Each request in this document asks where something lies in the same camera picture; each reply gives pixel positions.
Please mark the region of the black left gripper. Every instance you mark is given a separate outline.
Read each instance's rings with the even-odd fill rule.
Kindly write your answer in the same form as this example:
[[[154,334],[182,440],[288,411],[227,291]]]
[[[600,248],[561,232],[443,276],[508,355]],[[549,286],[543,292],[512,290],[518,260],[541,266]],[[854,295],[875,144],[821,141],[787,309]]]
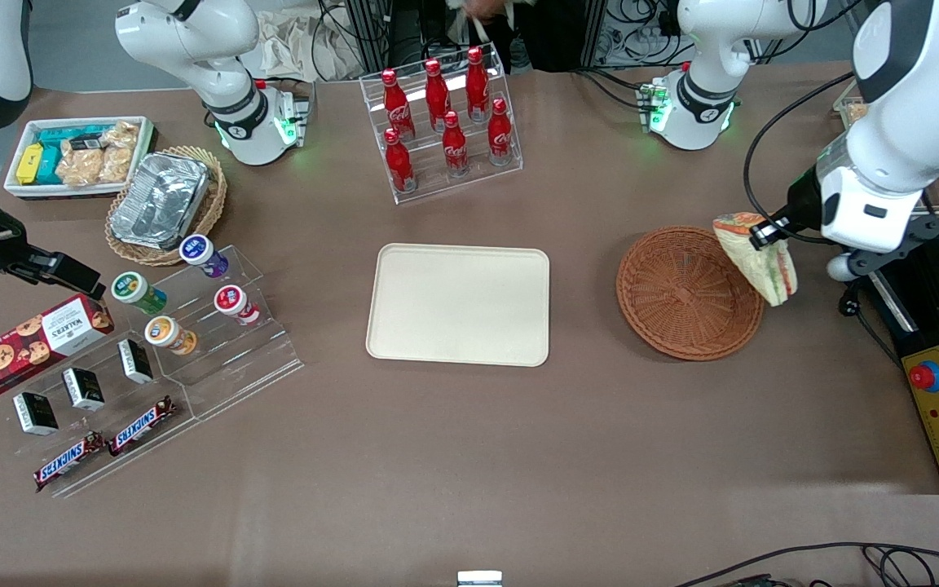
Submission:
[[[792,234],[804,236],[802,231],[821,231],[822,193],[815,167],[809,167],[794,179],[787,189],[786,214],[775,214],[771,219],[760,217],[750,227],[750,245],[762,250],[769,245],[790,239]]]

